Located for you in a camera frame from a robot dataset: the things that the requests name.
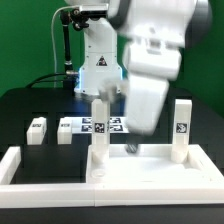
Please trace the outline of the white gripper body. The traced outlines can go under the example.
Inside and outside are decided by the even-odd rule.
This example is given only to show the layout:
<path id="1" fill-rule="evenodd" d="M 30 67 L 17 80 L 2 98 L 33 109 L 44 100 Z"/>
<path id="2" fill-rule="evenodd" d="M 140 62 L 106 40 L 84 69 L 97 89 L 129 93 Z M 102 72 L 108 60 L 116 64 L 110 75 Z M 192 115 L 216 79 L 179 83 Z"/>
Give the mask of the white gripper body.
<path id="1" fill-rule="evenodd" d="M 125 124 L 130 133 L 151 135 L 158 123 L 169 82 L 130 74 L 125 102 Z"/>

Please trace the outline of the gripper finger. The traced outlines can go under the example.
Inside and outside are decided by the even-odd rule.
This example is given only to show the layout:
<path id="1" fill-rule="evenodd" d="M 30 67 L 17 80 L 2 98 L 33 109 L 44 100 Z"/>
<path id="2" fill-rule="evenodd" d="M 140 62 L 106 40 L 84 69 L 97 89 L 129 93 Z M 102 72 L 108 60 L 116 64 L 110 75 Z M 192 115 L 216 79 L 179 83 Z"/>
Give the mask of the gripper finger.
<path id="1" fill-rule="evenodd" d="M 139 148 L 139 137 L 136 135 L 129 135 L 126 142 L 126 152 L 129 154 L 136 154 Z"/>

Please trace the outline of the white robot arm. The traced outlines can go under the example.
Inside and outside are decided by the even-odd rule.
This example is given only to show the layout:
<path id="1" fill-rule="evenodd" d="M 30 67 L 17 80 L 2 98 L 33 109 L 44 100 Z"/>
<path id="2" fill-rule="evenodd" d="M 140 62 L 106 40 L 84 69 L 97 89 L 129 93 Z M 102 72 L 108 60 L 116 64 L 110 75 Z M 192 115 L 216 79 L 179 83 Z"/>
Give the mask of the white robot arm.
<path id="1" fill-rule="evenodd" d="M 169 82 L 177 78 L 182 48 L 197 44 L 212 21 L 209 0 L 64 0 L 85 37 L 79 95 L 112 102 L 124 94 L 126 146 L 137 153 L 158 123 Z"/>

